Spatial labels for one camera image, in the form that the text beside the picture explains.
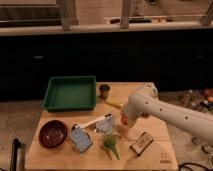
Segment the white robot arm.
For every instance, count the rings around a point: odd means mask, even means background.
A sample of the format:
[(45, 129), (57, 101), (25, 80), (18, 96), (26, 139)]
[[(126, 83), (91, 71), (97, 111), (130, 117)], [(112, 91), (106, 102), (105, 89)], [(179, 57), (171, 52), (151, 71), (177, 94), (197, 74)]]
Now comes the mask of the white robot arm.
[(161, 101), (153, 83), (145, 83), (129, 95), (121, 110), (121, 123), (133, 127), (143, 114), (153, 115), (213, 146), (213, 116)]

